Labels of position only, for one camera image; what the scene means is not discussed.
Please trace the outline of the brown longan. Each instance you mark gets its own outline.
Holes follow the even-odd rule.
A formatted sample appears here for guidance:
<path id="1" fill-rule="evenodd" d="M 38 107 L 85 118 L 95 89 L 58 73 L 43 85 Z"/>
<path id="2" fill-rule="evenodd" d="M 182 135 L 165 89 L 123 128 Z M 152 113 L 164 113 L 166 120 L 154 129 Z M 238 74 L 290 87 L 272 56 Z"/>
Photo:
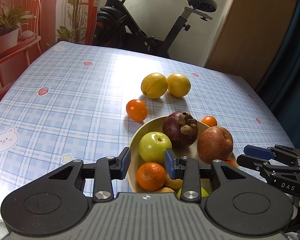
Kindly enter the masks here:
<path id="1" fill-rule="evenodd" d="M 155 193 L 175 193 L 175 191 L 169 187 L 162 187 L 156 190 Z"/>
<path id="2" fill-rule="evenodd" d="M 170 189 L 179 190 L 182 188 L 183 181 L 181 179 L 171 179 L 168 174 L 166 174 L 165 187 L 169 187 Z"/>

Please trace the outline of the orange mandarin front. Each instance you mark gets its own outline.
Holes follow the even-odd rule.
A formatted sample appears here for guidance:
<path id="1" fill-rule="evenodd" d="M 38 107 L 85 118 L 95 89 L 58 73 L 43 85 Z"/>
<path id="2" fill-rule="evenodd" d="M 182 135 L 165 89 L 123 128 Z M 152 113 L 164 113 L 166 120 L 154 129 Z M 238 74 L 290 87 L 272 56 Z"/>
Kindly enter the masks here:
<path id="1" fill-rule="evenodd" d="M 235 164 L 235 162 L 233 162 L 230 159 L 227 159 L 225 162 L 228 163 L 229 165 L 233 166 L 233 167 L 237 167 L 237 165 Z"/>

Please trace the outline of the orange mandarin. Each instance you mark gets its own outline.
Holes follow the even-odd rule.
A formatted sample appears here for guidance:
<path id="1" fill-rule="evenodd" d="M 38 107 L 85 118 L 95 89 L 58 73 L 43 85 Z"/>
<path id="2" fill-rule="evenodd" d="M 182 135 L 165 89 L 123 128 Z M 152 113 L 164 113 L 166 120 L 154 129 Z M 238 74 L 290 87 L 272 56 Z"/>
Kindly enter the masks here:
<path id="1" fill-rule="evenodd" d="M 217 120 L 213 116 L 205 116 L 201 119 L 201 122 L 206 124 L 209 127 L 217 126 Z"/>
<path id="2" fill-rule="evenodd" d="M 130 100 L 126 105 L 126 112 L 136 122 L 142 122 L 148 115 L 146 104 L 139 99 Z"/>
<path id="3" fill-rule="evenodd" d="M 233 162 L 230 159 L 227 159 L 225 162 L 228 163 L 229 165 L 233 166 L 233 167 L 237 167 L 237 165 L 235 164 L 235 162 Z"/>
<path id="4" fill-rule="evenodd" d="M 166 171 L 158 163 L 144 163 L 137 171 L 136 180 L 144 190 L 156 191 L 164 185 Z"/>

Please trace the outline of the beige round plate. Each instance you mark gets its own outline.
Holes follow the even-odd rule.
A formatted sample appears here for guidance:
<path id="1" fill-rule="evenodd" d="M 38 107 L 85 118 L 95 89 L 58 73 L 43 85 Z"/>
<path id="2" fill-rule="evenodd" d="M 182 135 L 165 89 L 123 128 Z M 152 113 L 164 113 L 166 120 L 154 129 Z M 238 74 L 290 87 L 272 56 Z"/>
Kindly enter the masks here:
<path id="1" fill-rule="evenodd" d="M 136 133 L 132 137 L 132 140 L 131 140 L 130 146 L 129 146 L 130 151 L 131 151 L 131 160 L 130 160 L 130 166 L 128 169 L 127 177 L 128 177 L 129 185 L 133 192 L 137 192 L 137 193 L 147 192 L 142 187 L 140 187 L 140 185 L 138 184 L 138 182 L 136 180 L 136 174 L 137 174 L 139 167 L 141 165 L 143 165 L 144 163 L 146 163 L 139 155 L 139 142 L 140 142 L 141 138 L 149 132 L 162 132 L 162 126 L 163 126 L 163 123 L 166 118 L 167 118 L 167 116 L 161 116 L 161 117 L 155 118 L 155 119 L 145 123 L 136 131 Z M 197 124 L 198 124 L 198 138 L 199 138 L 200 135 L 206 129 L 209 128 L 209 126 L 207 126 L 206 124 L 204 124 L 200 121 L 198 121 Z M 198 138 L 191 146 L 186 147 L 186 148 L 173 148 L 172 149 L 173 152 L 175 153 L 175 155 L 177 157 L 186 155 L 188 157 L 197 159 L 200 164 L 205 164 L 203 161 L 201 161 L 201 159 L 199 158 L 198 153 L 197 153 Z M 235 155 L 233 153 L 230 155 L 230 157 L 228 159 L 235 162 L 235 164 L 237 165 L 237 168 L 239 168 L 239 166 L 236 162 Z M 201 179 L 200 183 L 201 183 L 201 187 L 203 187 L 210 194 L 211 183 L 209 182 L 209 180 Z"/>

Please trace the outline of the dark purple mangosteen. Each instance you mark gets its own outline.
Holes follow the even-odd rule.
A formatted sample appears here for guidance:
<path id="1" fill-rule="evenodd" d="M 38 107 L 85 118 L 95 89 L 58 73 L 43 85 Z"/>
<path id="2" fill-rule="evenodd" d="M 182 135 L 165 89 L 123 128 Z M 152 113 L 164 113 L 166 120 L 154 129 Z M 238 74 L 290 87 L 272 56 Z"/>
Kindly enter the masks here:
<path id="1" fill-rule="evenodd" d="M 189 147 L 198 137 L 197 120 L 188 112 L 174 112 L 165 119 L 162 132 L 168 136 L 173 147 Z"/>

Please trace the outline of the yellow lemon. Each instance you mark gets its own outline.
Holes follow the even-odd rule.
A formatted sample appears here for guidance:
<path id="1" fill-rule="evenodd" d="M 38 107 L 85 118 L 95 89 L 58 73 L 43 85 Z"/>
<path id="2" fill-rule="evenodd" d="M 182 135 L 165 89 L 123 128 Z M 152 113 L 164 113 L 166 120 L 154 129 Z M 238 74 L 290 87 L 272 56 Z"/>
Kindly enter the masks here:
<path id="1" fill-rule="evenodd" d="M 141 91 L 143 95 L 149 99 L 157 99 L 166 93 L 168 89 L 168 81 L 166 77 L 160 73 L 152 73 L 147 75 L 141 83 Z"/>
<path id="2" fill-rule="evenodd" d="M 168 91 L 175 97 L 181 98 L 186 96 L 190 89 L 189 79 L 181 73 L 173 73 L 168 78 Z"/>

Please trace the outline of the dark blue curtain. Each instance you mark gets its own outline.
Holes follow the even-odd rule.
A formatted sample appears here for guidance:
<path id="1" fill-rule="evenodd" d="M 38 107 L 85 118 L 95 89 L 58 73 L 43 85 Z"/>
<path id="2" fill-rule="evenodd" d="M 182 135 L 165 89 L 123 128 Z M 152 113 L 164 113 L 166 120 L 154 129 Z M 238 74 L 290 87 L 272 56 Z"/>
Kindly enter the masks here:
<path id="1" fill-rule="evenodd" d="M 297 0 L 286 35 L 256 92 L 293 145 L 300 148 L 300 0 Z"/>

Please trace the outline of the printed room backdrop poster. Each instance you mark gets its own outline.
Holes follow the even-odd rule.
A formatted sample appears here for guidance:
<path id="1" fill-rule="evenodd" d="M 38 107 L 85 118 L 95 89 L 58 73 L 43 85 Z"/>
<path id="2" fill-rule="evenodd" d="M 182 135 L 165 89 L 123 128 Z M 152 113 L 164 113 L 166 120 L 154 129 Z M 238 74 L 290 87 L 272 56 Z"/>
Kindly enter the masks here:
<path id="1" fill-rule="evenodd" d="M 0 101 L 59 41 L 92 44 L 99 0 L 0 0 Z"/>

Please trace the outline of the right yellow lemon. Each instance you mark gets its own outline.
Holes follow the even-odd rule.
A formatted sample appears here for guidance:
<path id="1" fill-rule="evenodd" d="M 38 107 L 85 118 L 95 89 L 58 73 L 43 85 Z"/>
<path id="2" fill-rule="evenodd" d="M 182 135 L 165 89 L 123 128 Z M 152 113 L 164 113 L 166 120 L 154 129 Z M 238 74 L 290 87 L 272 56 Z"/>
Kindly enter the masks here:
<path id="1" fill-rule="evenodd" d="M 181 98 L 186 96 L 190 89 L 189 79 L 181 73 L 173 73 L 168 78 L 168 91 L 175 97 Z"/>

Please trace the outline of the wooden wardrobe panel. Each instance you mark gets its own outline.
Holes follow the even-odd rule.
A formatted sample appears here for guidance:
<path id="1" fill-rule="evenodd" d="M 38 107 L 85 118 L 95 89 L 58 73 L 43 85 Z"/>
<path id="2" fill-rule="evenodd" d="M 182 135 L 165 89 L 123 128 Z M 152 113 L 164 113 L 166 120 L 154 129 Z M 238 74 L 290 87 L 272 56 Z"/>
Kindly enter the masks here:
<path id="1" fill-rule="evenodd" d="M 243 77 L 253 88 L 273 61 L 297 0 L 233 0 L 205 67 Z"/>

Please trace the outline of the blue plaid tablecloth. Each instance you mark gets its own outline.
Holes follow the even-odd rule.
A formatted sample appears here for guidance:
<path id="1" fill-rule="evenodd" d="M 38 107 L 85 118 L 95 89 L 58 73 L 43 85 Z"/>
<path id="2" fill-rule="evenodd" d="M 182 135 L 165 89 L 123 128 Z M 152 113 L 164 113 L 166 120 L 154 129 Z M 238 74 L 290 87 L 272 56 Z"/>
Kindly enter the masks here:
<path id="1" fill-rule="evenodd" d="M 145 97 L 152 73 L 185 75 L 191 89 L 177 98 L 167 89 Z M 140 128 L 126 113 L 143 100 L 147 120 L 175 111 L 197 120 L 211 115 L 231 133 L 234 154 L 245 145 L 291 145 L 275 116 L 239 77 L 126 50 L 61 42 L 36 59 L 0 102 L 0 134 L 15 129 L 14 146 L 0 153 L 0 206 L 13 190 L 72 159 L 95 162 L 118 155 Z"/>

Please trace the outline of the red apple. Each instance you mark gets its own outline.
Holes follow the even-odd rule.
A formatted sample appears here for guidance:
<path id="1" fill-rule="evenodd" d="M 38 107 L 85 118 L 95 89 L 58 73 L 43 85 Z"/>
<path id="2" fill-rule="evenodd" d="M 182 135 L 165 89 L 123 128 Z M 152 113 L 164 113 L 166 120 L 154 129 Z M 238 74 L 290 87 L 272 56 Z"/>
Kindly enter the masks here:
<path id="1" fill-rule="evenodd" d="M 234 142 L 230 132 L 221 126 L 206 129 L 198 138 L 197 153 L 201 161 L 210 164 L 213 160 L 226 161 L 232 154 Z"/>

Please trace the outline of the green apple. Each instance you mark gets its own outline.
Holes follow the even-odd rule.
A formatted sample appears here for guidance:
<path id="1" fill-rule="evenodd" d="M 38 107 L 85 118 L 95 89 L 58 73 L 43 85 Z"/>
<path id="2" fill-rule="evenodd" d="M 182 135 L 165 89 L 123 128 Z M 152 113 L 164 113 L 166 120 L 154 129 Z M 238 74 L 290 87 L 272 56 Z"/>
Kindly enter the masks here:
<path id="1" fill-rule="evenodd" d="M 180 188 L 178 193 L 177 193 L 177 198 L 178 199 L 180 198 L 181 190 L 182 190 L 182 188 Z M 203 187 L 201 187 L 201 196 L 202 197 L 208 197 L 209 196 L 208 192 Z"/>
<path id="2" fill-rule="evenodd" d="M 147 163 L 162 164 L 165 161 L 167 148 L 172 148 L 168 136 L 161 132 L 149 132 L 139 142 L 139 155 Z"/>

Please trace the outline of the left yellow lemon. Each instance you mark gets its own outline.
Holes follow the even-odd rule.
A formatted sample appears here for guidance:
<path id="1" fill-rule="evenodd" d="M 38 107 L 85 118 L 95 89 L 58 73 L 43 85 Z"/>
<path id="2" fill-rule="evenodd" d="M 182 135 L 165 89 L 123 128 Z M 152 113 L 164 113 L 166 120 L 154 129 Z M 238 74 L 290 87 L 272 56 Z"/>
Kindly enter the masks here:
<path id="1" fill-rule="evenodd" d="M 141 91 L 143 95 L 149 99 L 157 99 L 166 93 L 168 89 L 168 81 L 166 77 L 160 73 L 152 73 L 147 75 L 141 83 Z"/>

